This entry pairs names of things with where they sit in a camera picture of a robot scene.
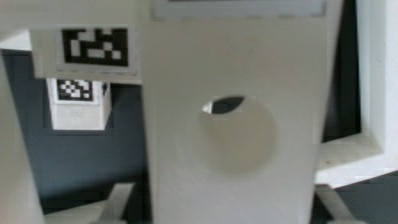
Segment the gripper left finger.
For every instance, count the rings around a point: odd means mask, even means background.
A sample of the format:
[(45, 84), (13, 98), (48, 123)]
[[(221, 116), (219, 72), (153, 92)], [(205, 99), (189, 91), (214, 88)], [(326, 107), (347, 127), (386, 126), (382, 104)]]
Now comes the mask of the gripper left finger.
[(134, 183), (114, 185), (109, 198), (45, 216), (45, 224), (128, 224), (123, 214), (134, 192)]

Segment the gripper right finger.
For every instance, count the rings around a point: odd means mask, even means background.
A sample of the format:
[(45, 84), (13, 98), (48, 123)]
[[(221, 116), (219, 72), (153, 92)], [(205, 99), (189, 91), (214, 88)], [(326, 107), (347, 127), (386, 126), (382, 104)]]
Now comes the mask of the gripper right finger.
[(327, 184), (318, 184), (315, 187), (315, 192), (333, 217), (327, 224), (368, 224), (356, 218), (333, 187)]

